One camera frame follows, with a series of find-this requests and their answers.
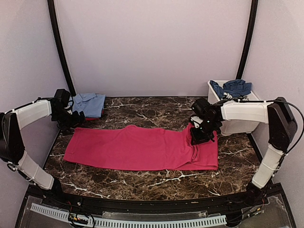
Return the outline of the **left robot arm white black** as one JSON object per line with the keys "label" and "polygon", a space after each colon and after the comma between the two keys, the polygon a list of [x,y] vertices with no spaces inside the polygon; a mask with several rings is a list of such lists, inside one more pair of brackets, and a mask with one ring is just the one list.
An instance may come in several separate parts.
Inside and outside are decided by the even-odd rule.
{"label": "left robot arm white black", "polygon": [[46,172],[31,158],[29,142],[46,139],[46,131],[38,134],[38,124],[50,120],[62,133],[71,134],[86,121],[82,111],[73,109],[74,100],[65,89],[58,89],[53,97],[39,97],[0,114],[0,158],[8,168],[17,171],[26,181],[49,191],[48,199],[57,207],[67,203],[60,181]]}

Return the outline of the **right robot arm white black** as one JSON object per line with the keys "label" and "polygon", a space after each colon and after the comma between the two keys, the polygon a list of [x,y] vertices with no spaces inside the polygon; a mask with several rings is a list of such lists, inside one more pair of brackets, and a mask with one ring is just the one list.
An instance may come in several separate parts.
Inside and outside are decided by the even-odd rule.
{"label": "right robot arm white black", "polygon": [[195,113],[190,122],[192,143],[208,143],[215,140],[214,132],[223,136],[236,133],[250,134],[260,124],[266,124],[269,131],[268,148],[261,164],[251,180],[251,188],[242,196],[247,206],[253,206],[261,198],[262,189],[277,173],[285,156],[297,145],[294,136],[298,125],[292,109],[300,111],[283,97],[274,100],[220,100],[210,104],[206,99],[197,99],[191,106]]}

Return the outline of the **pink trousers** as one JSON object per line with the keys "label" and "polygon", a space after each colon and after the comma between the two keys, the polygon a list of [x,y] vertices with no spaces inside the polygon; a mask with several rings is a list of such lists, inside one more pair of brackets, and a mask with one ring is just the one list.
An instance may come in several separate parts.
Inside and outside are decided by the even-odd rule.
{"label": "pink trousers", "polygon": [[191,143],[181,132],[129,125],[123,129],[76,128],[64,155],[67,162],[123,171],[217,170],[218,143]]}

